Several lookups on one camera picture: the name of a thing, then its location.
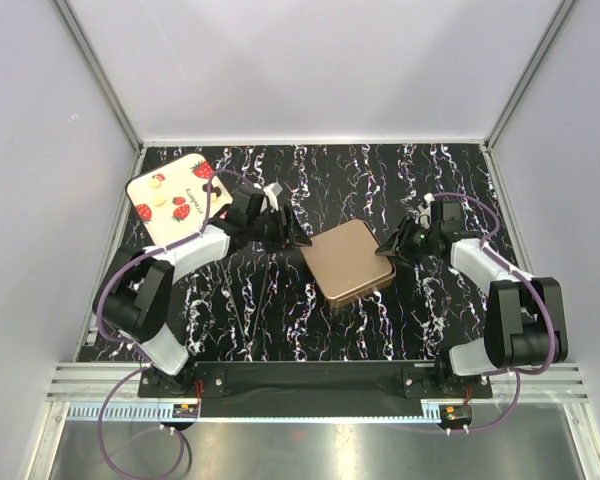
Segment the strawberry pattern tray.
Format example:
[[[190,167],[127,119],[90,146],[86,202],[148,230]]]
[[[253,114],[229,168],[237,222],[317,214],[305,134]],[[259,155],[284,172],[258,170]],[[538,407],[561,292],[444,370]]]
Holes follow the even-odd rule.
[[[155,245],[166,246],[192,234],[206,212],[215,215],[232,202],[229,190],[212,173],[209,162],[192,153],[130,180],[126,194]],[[156,197],[166,203],[154,206]]]

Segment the metal tongs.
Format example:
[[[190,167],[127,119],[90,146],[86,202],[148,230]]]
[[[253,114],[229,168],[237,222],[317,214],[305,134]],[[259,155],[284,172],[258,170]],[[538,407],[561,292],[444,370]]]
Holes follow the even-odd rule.
[[[255,338],[262,317],[270,266],[270,255],[258,249],[237,253],[221,262],[230,310],[237,316],[245,342]]]

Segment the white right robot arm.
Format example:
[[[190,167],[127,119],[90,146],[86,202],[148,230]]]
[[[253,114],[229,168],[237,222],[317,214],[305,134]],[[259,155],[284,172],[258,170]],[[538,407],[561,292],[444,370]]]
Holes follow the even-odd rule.
[[[406,216],[375,251],[396,263],[413,266],[424,256],[445,261],[487,297],[480,339],[448,348],[439,357],[434,384],[446,396],[466,389],[470,377],[513,372],[539,375],[568,356],[560,283],[534,276],[506,260],[489,241],[492,232],[467,228],[465,203],[493,211],[459,193],[428,194],[418,215]]]

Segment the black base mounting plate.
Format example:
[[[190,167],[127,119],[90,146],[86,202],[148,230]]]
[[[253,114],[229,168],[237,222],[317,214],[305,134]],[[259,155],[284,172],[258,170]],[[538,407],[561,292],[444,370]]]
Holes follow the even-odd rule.
[[[493,396],[478,376],[445,380],[431,361],[203,362],[174,377],[141,376],[142,398],[201,400],[205,419],[398,418],[421,414],[424,400]]]

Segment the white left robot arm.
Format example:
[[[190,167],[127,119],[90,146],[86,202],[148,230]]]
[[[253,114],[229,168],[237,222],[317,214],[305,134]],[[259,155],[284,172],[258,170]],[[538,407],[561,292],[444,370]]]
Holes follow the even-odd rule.
[[[185,365],[189,352],[167,325],[172,287],[252,242],[270,253],[312,245],[290,205],[246,187],[188,237],[166,247],[119,248],[92,304],[100,334],[117,332],[115,342],[133,344],[162,371],[170,393],[188,394],[196,372]]]

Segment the rose gold box lid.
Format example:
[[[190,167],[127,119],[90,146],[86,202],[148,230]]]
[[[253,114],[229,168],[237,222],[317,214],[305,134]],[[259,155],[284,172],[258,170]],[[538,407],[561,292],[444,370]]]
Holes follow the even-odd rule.
[[[375,253],[380,246],[371,228],[350,220],[311,238],[304,261],[333,308],[342,308],[390,285],[395,267]]]

